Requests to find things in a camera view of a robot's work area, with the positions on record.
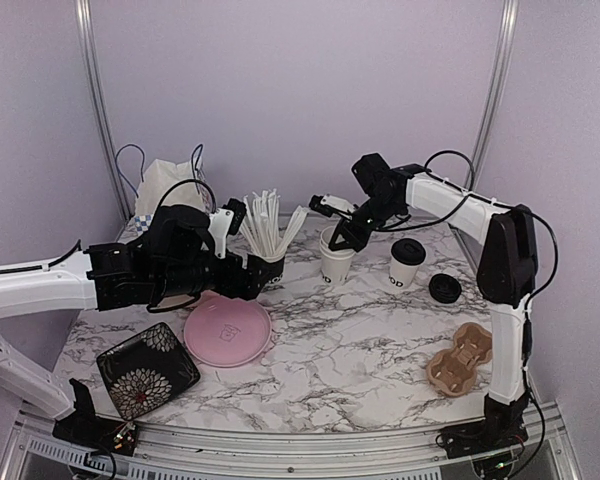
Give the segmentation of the white paper coffee cup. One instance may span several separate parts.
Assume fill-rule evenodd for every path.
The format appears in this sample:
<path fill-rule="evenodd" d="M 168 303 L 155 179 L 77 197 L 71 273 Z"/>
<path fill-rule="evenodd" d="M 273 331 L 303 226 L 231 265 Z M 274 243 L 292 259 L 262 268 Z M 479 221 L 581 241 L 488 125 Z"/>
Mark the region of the white paper coffee cup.
<path fill-rule="evenodd" d="M 396 258 L 391 258 L 389 264 L 390 283 L 398 289 L 408 288 L 413 283 L 419 268 L 420 264 L 405 264 Z"/>

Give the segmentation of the stack of black lids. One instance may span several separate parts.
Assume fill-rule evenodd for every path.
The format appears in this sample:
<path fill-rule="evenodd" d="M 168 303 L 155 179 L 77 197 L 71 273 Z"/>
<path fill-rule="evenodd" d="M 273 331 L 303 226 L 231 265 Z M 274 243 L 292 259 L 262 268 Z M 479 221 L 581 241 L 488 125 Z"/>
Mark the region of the stack of black lids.
<path fill-rule="evenodd" d="M 460 282 L 456 278 L 443 273 L 431 277 L 428 289 L 430 296 L 441 304 L 455 303 L 462 293 Z"/>

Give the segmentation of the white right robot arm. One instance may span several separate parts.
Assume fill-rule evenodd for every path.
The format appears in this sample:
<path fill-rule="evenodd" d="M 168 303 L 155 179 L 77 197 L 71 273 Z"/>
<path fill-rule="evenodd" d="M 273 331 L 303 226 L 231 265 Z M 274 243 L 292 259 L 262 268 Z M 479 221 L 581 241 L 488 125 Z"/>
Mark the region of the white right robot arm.
<path fill-rule="evenodd" d="M 531 211 L 524 205 L 489 200 L 418 164 L 391 168 L 371 155 L 360 159 L 352 171 L 367 196 L 364 203 L 355 206 L 331 195 L 315 195 L 310 201 L 312 210 L 339 218 L 331 249 L 359 252 L 374 232 L 407 230 L 405 223 L 390 220 L 412 208 L 463 231 L 481 246 L 476 281 L 490 309 L 495 352 L 485 419 L 477 423 L 475 438 L 486 448 L 499 446 L 513 433 L 514 421 L 530 397 L 529 316 L 538 272 Z"/>

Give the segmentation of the stack of white paper cups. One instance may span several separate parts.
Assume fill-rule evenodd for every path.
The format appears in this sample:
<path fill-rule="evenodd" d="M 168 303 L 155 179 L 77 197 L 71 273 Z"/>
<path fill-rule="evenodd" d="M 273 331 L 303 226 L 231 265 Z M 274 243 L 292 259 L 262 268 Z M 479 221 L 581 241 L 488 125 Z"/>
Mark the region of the stack of white paper cups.
<path fill-rule="evenodd" d="M 335 226 L 329 226 L 322 230 L 319 246 L 322 278 L 332 286 L 339 286 L 346 282 L 355 251 L 353 249 L 332 251 L 329 248 L 329 241 L 335 229 Z"/>

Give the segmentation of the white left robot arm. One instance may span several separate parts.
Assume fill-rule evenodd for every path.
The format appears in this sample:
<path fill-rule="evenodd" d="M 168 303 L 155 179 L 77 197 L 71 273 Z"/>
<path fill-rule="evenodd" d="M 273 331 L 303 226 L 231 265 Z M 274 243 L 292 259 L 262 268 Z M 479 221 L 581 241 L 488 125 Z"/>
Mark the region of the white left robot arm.
<path fill-rule="evenodd" d="M 151 314 L 143 306 L 53 311 L 0 320 L 0 334 L 39 365 L 88 385 L 97 413 L 115 418 L 118 412 L 102 383 L 97 356 L 159 322 L 181 337 L 189 314 L 188 310 Z M 290 383 L 274 364 L 284 351 L 280 335 L 284 323 L 277 314 L 271 320 L 270 342 L 257 359 L 236 368 L 199 363 L 200 381 L 142 416 L 142 422 L 216 430 L 277 429 L 282 392 Z"/>

